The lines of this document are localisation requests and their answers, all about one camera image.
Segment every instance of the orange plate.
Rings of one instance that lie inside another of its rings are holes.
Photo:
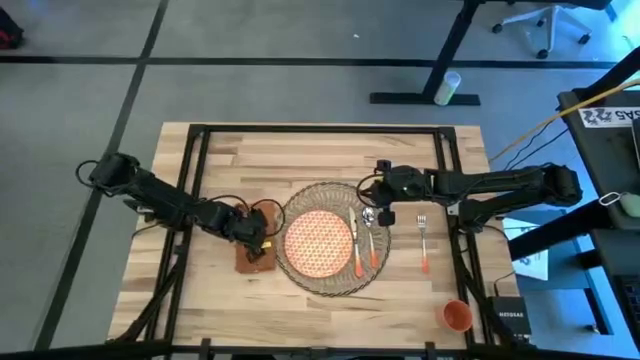
[[[322,278],[342,269],[353,251],[349,226],[336,214],[310,211],[289,226],[284,239],[284,252],[303,275]]]

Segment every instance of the orange-handled fork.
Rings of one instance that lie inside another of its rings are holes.
[[[429,273],[429,262],[427,261],[427,216],[426,215],[418,215],[416,217],[416,223],[418,224],[418,229],[420,229],[420,235],[422,237],[422,272],[427,274]]]

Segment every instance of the brown sponge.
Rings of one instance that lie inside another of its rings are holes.
[[[246,211],[242,204],[236,205],[238,209]],[[256,205],[256,209],[262,210],[265,218],[267,219],[267,234],[273,234],[277,229],[276,224],[276,206],[268,201],[261,202]],[[247,260],[247,249],[242,245],[236,243],[236,271],[241,274],[253,274],[262,271],[270,271],[276,268],[276,253],[275,253],[275,237],[270,236],[265,240],[265,246],[263,247],[265,255],[254,263],[250,263]]]

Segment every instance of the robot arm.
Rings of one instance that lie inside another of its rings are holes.
[[[96,163],[89,183],[78,173],[84,163],[76,170],[78,181],[109,197],[128,195],[131,199],[126,199],[125,204],[144,213],[146,221],[156,220],[176,231],[190,224],[197,225],[210,234],[243,244],[249,250],[250,261],[264,254],[265,238],[274,235],[266,234],[267,220],[261,210],[247,207],[245,214],[221,201],[197,199],[140,168],[140,163],[132,156],[113,153],[106,154],[100,161],[89,162]]]
[[[371,178],[378,179],[360,190]],[[470,194],[494,192],[504,193],[484,201],[467,199]],[[457,215],[462,230],[479,232],[495,215],[542,203],[574,205],[582,199],[582,190],[574,171],[553,164],[465,175],[452,171],[420,172],[405,165],[391,167],[391,162],[379,160],[374,174],[358,184],[358,195],[368,206],[383,209],[378,218],[381,226],[395,223],[395,214],[389,209],[394,202],[433,201],[447,207],[450,215]]]

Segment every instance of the butcher block tabletop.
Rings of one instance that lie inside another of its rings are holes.
[[[189,125],[165,123],[158,141],[152,171],[172,185],[177,183]],[[489,171],[480,128],[456,126],[455,130],[463,172]],[[445,155],[450,165],[449,153]],[[437,168],[432,135],[214,132],[200,196],[234,194],[248,203],[273,198],[285,204],[314,183],[356,185],[372,173],[378,159]],[[193,181],[194,163],[187,184]],[[195,228],[174,344],[199,345],[202,338],[211,338],[219,346],[419,349],[432,341],[439,349],[466,348],[461,334],[436,321],[438,310],[458,298],[444,209],[429,202],[397,203],[393,208],[396,224],[390,227],[391,252],[385,267],[371,284],[345,297],[311,294],[280,268],[239,274],[234,270],[234,246]],[[418,213],[427,215],[429,274],[421,271]],[[502,226],[495,220],[489,224]],[[138,228],[144,226],[140,220]],[[165,234],[165,229],[156,227],[133,239],[110,338],[124,332],[151,299]],[[485,290],[491,295],[493,281],[513,271],[507,242],[498,231],[486,229],[477,235],[477,246]],[[515,276],[501,280],[498,287],[501,295],[517,295]],[[164,334],[169,298],[170,294],[160,313],[159,337]],[[473,300],[471,306],[474,333],[482,341]]]

